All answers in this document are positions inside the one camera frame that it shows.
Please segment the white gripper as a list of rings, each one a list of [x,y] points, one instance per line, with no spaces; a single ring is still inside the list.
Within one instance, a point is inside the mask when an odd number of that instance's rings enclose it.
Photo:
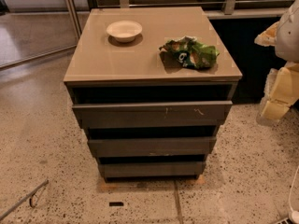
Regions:
[[[275,46],[277,28],[278,22],[273,23],[256,36],[254,43]],[[286,62],[279,70],[272,68],[266,78],[264,94],[270,101],[262,100],[261,115],[265,119],[281,119],[289,111],[289,106],[299,99],[299,63]]]

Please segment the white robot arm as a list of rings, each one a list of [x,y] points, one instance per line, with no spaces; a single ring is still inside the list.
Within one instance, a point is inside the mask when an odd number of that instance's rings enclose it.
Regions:
[[[299,99],[299,0],[288,8],[254,43],[275,48],[277,57],[286,63],[271,69],[260,102],[260,119],[279,121]]]

